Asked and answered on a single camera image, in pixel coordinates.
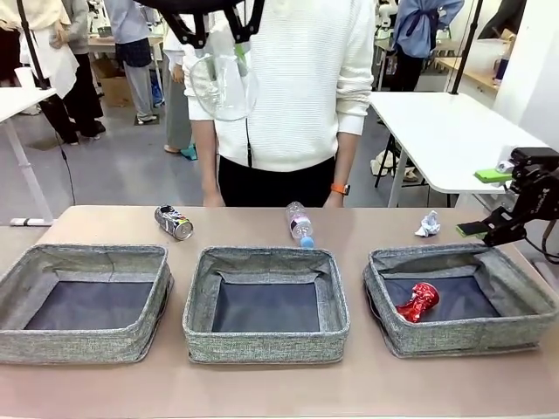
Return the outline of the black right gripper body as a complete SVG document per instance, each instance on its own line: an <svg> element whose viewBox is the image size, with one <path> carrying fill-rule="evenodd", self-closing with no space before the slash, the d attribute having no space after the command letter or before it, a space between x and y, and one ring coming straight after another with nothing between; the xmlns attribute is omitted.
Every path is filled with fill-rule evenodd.
<svg viewBox="0 0 559 419"><path fill-rule="evenodd" d="M558 218L558 168L518 165L510 189L516 195L512 218Z"/></svg>

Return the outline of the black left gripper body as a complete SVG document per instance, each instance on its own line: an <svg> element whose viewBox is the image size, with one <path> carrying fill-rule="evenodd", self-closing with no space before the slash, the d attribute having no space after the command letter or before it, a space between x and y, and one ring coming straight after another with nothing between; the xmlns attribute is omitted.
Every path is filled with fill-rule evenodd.
<svg viewBox="0 0 559 419"><path fill-rule="evenodd" d="M236 6L241 0L137 0L159 11L219 11Z"/></svg>

